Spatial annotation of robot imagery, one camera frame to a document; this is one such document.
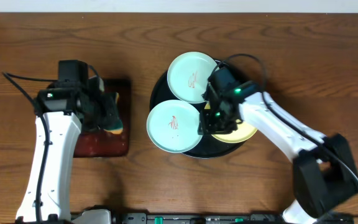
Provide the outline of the yellow plate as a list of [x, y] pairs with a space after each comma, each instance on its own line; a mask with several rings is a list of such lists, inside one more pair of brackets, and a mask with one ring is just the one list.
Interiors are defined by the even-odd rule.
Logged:
[[242, 122], [237, 124], [237, 129], [229, 134], [212, 134], [212, 137], [226, 143], [240, 143], [251, 138], [257, 132], [257, 128]]

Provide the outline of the green yellow scrub sponge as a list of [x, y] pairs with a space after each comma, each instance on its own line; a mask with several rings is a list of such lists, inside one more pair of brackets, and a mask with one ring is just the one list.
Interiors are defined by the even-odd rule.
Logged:
[[118, 99], [119, 94], [116, 92], [110, 92], [104, 95], [105, 115], [101, 127], [112, 134], [121, 134], [123, 132], [123, 123], [119, 117], [117, 108]]

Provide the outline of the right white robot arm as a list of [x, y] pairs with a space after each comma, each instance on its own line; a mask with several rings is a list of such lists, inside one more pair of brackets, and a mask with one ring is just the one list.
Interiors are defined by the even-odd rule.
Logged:
[[358, 173], [349, 143], [327, 137], [283, 110], [253, 82], [209, 82], [202, 97], [200, 133], [226, 134], [243, 121], [265, 135], [292, 163], [295, 201], [282, 213], [287, 223], [318, 223], [358, 194]]

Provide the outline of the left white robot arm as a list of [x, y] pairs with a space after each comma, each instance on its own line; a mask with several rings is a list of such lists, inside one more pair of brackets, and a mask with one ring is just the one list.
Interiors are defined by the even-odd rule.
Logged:
[[49, 88], [33, 100], [36, 143], [16, 223], [72, 223], [70, 181], [76, 157], [119, 157], [128, 151], [119, 94], [81, 88]]

